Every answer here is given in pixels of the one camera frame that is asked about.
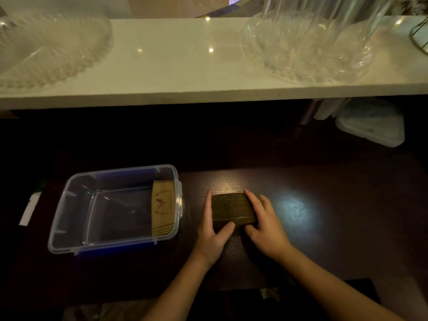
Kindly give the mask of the tall clear glass vase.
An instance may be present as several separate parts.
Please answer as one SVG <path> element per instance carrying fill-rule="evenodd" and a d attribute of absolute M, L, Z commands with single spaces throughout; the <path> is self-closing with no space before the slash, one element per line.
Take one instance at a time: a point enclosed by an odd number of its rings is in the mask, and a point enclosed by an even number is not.
<path fill-rule="evenodd" d="M 255 38 L 281 68 L 356 65 L 394 0 L 265 0 Z"/>

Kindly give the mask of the person's left hand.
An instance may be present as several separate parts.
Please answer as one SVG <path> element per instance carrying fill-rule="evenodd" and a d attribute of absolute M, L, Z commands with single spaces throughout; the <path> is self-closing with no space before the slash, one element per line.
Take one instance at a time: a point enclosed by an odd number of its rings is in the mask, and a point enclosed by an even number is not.
<path fill-rule="evenodd" d="M 198 228 L 198 237 L 192 255 L 202 262 L 204 268 L 209 270 L 219 259 L 227 241 L 216 241 L 217 233 L 213 228 L 212 191 L 206 193 L 202 220 Z"/>

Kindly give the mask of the white paper strip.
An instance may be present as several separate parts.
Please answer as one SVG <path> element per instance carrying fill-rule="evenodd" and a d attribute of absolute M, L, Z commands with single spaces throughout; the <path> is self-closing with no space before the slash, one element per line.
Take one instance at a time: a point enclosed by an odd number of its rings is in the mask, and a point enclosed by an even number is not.
<path fill-rule="evenodd" d="M 23 212 L 21 220 L 19 221 L 19 226 L 28 226 L 29 221 L 32 217 L 32 214 L 35 210 L 35 207 L 40 199 L 41 192 L 33 193 L 28 201 L 28 204 Z"/>

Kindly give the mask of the person's left forearm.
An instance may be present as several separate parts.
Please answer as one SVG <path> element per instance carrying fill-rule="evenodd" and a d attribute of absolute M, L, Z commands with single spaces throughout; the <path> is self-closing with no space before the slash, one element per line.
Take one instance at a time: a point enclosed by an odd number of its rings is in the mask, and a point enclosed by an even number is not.
<path fill-rule="evenodd" d="M 212 265 L 204 254 L 192 253 L 141 321 L 186 321 L 199 287 Z"/>

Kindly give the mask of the metal shelf leg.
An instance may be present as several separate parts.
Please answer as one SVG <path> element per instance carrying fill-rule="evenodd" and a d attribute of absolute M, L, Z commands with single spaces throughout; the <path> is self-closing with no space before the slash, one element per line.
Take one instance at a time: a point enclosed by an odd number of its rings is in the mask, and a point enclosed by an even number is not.
<path fill-rule="evenodd" d="M 323 101 L 324 99 L 322 98 L 311 99 L 300 116 L 298 124 L 300 126 L 308 125 L 313 120 Z"/>

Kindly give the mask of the person's right hand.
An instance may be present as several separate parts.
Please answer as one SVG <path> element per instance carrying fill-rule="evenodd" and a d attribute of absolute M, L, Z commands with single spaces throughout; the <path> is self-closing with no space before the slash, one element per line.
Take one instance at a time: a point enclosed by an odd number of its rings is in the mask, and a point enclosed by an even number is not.
<path fill-rule="evenodd" d="M 247 189 L 244 190 L 244 193 L 251 201 L 258 218 L 258 226 L 255 228 L 261 231 L 261 246 L 256 247 L 276 263 L 285 267 L 289 254 L 293 253 L 294 247 L 290 243 L 281 221 L 278 217 L 277 219 L 263 219 L 263 217 L 260 216 L 260 213 L 263 213 L 260 197 L 257 197 Z"/>

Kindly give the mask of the person's right forearm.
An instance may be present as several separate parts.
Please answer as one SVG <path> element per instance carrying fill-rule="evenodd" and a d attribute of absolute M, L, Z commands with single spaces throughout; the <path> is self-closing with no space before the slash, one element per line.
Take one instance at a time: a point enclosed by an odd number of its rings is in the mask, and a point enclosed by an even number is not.
<path fill-rule="evenodd" d="M 278 262 L 334 321 L 405 321 L 291 247 Z"/>

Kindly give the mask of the white stone shelf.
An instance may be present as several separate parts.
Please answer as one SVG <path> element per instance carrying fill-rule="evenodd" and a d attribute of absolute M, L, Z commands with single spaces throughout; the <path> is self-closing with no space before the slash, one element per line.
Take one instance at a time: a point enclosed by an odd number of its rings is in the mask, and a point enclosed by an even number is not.
<path fill-rule="evenodd" d="M 247 18 L 112 20 L 115 43 L 100 64 L 48 89 L 0 94 L 0 110 L 428 95 L 428 56 L 408 38 L 420 19 L 378 29 L 366 74 L 330 86 L 257 69 L 241 46 Z"/>

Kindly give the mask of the clear ridged glass plate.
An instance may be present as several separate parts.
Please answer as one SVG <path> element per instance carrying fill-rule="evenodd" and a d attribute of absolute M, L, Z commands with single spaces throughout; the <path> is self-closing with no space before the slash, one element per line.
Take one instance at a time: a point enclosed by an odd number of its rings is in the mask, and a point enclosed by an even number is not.
<path fill-rule="evenodd" d="M 23 10 L 0 18 L 0 93 L 40 91 L 99 64 L 113 47 L 103 14 Z"/>

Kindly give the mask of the white plastic lidded box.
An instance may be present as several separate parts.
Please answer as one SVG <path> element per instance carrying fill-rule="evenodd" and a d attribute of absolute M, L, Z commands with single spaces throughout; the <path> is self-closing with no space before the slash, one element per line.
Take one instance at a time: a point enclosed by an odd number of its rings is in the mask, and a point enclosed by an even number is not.
<path fill-rule="evenodd" d="M 343 132 L 390 148 L 405 140 L 401 109 L 377 97 L 352 98 L 338 111 L 335 124 Z"/>

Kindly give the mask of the dark wooden block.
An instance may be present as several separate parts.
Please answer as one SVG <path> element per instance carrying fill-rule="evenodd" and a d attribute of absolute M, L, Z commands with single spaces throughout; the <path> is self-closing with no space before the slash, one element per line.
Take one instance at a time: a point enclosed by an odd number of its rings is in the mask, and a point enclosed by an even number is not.
<path fill-rule="evenodd" d="M 229 222 L 236 227 L 255 225 L 258 218 L 245 193 L 225 193 L 211 198 L 213 227 L 220 229 Z"/>

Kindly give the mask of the clear glass bowl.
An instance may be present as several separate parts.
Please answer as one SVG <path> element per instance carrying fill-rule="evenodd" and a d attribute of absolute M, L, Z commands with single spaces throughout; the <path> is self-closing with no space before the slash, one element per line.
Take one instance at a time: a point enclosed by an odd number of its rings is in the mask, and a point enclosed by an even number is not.
<path fill-rule="evenodd" d="M 297 10 L 252 17 L 241 44 L 248 60 L 261 71 L 293 84 L 333 85 L 355 82 L 373 61 L 374 50 L 359 34 L 364 22 L 337 35 L 335 20 Z"/>

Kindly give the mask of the printed wooden board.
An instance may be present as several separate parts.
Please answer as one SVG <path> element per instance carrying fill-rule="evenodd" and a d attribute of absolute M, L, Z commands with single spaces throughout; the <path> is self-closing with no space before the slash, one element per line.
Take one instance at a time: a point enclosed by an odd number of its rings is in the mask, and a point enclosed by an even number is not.
<path fill-rule="evenodd" d="M 173 180 L 153 182 L 151 197 L 152 237 L 168 235 L 175 224 L 175 183 Z"/>

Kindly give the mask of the clear plastic storage container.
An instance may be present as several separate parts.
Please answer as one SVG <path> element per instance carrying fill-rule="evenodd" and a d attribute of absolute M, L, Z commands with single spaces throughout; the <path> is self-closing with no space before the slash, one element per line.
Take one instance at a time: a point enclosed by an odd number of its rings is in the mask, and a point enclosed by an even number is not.
<path fill-rule="evenodd" d="M 175 183 L 175 224 L 152 237 L 153 182 Z M 47 247 L 52 254 L 157 244 L 173 239 L 183 217 L 183 192 L 173 165 L 78 173 L 68 179 L 53 217 Z"/>

